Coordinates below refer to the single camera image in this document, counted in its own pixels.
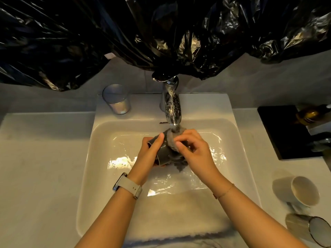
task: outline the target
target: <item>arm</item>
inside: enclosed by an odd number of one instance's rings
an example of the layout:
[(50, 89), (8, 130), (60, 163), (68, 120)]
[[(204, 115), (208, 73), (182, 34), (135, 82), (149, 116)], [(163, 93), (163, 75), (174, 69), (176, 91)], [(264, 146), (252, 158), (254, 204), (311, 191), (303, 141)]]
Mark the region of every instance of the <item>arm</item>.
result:
[[(175, 141), (192, 171), (218, 198), (229, 219), (250, 248), (307, 248), (218, 171), (208, 143), (196, 130), (184, 131)], [(188, 141), (193, 152), (180, 141)]]
[[(151, 137), (144, 137), (137, 161), (127, 175), (129, 179), (141, 186), (146, 182), (155, 161), (155, 156), (163, 143), (164, 134), (148, 148)], [(127, 228), (136, 204), (133, 195), (119, 188), (110, 198), (91, 227), (77, 243), (75, 248), (120, 248), (123, 245)]]

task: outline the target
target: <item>chrome faucet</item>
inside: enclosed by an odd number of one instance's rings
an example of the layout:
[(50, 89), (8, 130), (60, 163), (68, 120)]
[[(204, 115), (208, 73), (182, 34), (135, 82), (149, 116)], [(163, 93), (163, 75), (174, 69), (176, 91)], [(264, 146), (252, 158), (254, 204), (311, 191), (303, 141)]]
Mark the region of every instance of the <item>chrome faucet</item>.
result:
[(172, 75), (164, 75), (154, 72), (152, 74), (154, 81), (163, 82), (163, 91), (160, 102), (160, 109), (165, 112), (165, 117), (170, 125), (179, 125), (182, 120), (179, 96), (176, 93), (179, 79)]

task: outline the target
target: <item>white countertop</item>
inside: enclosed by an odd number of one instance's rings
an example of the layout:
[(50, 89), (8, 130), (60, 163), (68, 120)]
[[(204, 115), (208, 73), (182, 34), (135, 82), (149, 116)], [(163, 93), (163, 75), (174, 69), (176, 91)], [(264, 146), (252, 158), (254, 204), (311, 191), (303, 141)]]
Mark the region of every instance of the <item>white countertop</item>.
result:
[[(331, 223), (331, 172), (323, 158), (279, 161), (256, 109), (235, 109), (234, 115), (263, 209), (284, 225), (289, 208), (273, 194), (272, 181), (304, 175), (321, 195), (312, 214)], [(5, 116), (0, 126), (2, 247), (65, 248), (79, 240), (75, 219), (93, 120), (94, 112)], [(176, 247), (244, 247), (237, 238), (177, 241)]]

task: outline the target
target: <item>sink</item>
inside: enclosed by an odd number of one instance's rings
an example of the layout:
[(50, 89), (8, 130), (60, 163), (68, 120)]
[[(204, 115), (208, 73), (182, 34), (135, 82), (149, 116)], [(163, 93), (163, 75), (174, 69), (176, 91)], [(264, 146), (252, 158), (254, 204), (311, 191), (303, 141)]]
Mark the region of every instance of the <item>sink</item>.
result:
[[(160, 95), (131, 95), (132, 109), (114, 115), (98, 98), (77, 211), (83, 235), (113, 195), (113, 185), (129, 172), (141, 140), (169, 128), (159, 109)], [(226, 94), (180, 94), (181, 125), (196, 129), (209, 143), (219, 171), (260, 205), (256, 185)], [(127, 232), (129, 242), (174, 238), (192, 233), (218, 233), (230, 227), (226, 214), (209, 189), (187, 166), (152, 169)]]

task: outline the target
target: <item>white cup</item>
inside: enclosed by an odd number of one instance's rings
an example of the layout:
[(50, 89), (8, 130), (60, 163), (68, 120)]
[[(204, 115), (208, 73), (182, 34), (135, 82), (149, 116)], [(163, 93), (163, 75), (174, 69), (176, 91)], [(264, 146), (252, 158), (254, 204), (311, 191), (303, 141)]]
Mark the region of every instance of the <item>white cup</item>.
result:
[(331, 226), (320, 217), (288, 214), (285, 219), (287, 229), (296, 237), (331, 247)]
[(292, 204), (298, 213), (309, 214), (310, 207), (319, 203), (316, 185), (306, 177), (292, 176), (273, 181), (275, 195), (284, 202)]

